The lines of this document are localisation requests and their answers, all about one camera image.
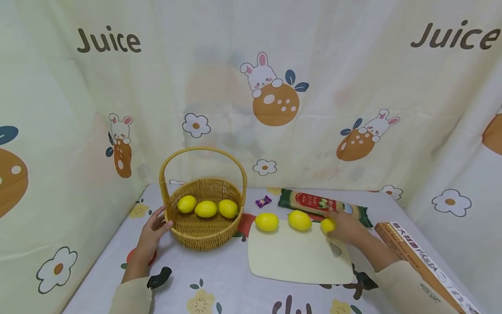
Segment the beige sleeve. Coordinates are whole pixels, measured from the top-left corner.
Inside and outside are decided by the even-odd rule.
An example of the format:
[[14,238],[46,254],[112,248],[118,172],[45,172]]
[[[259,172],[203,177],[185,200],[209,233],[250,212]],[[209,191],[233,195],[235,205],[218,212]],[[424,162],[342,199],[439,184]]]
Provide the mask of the beige sleeve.
[[399,261],[371,277],[399,314],[458,314],[407,261]]
[[109,314],[148,314],[152,291],[147,288],[150,277],[124,282],[115,290]]

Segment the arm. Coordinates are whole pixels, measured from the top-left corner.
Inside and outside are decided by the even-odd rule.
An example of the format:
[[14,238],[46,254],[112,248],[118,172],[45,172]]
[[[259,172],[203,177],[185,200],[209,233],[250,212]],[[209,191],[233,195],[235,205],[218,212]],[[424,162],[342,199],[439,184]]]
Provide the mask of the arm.
[[400,314],[458,314],[417,273],[410,263],[392,251],[354,217],[342,212],[328,215],[336,229],[327,235],[355,246],[372,265],[372,276],[392,306]]
[[138,245],[125,270],[122,283],[117,287],[109,314],[148,314],[152,303],[152,291],[147,288],[148,263],[159,244],[160,238],[173,226],[160,216],[165,207],[156,210],[143,227]]

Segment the table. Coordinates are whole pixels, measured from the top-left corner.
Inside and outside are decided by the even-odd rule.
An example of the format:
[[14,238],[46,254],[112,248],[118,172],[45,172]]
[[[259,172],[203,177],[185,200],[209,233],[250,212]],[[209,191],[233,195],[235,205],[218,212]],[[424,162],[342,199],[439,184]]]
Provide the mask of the table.
[[[176,188],[176,185],[168,186],[169,191]],[[374,225],[378,222],[398,222],[428,252],[460,291],[478,306],[472,295],[389,195],[368,191],[301,191],[367,206],[368,216]],[[265,195],[273,202],[263,208],[257,207],[255,200]],[[154,290],[151,313],[396,313],[371,280],[370,264],[358,250],[350,246],[348,250],[356,277],[352,284],[298,284],[259,278],[251,274],[247,262],[246,240],[250,224],[254,217],[262,212],[275,213],[279,219],[287,219],[290,210],[277,207],[279,195],[279,188],[249,188],[239,232],[218,249],[195,252],[182,247],[170,234],[164,236],[152,264],[151,275],[158,274],[164,266],[170,267],[173,273],[166,284]],[[127,266],[127,256],[136,246],[141,228],[151,212],[162,205],[159,185],[149,185],[68,303],[64,313],[108,313],[115,288]],[[196,311],[198,302],[206,303],[203,311]]]

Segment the yellow lemon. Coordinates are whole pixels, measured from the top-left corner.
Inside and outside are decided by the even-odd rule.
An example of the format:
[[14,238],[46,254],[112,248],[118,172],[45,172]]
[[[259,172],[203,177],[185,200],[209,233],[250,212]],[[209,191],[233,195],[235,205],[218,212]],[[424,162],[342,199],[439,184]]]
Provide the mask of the yellow lemon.
[[191,195],[182,197],[178,201],[178,210],[180,213],[189,213],[197,206],[197,199]]
[[213,217],[217,211],[216,204],[210,200],[203,200],[195,207],[195,213],[202,218]]
[[218,203],[220,214],[225,218],[235,218],[237,216],[237,204],[233,200],[224,199]]
[[297,230],[305,231],[312,227],[310,217],[301,211],[292,211],[288,215],[289,225]]
[[326,218],[321,221],[321,230],[325,234],[335,230],[335,228],[336,228],[336,223],[333,219]]
[[255,218],[255,223],[263,231],[275,231],[279,226],[279,218],[271,213],[261,213]]

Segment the candy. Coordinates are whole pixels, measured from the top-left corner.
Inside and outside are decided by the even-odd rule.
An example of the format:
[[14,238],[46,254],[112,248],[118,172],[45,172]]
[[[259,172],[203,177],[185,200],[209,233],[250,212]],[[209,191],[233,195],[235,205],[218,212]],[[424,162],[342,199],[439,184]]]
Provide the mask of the candy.
[[271,202],[272,202],[272,200],[267,195],[265,195],[265,198],[262,198],[262,199],[255,201],[256,205],[258,205],[259,208],[262,208],[263,206],[265,206]]

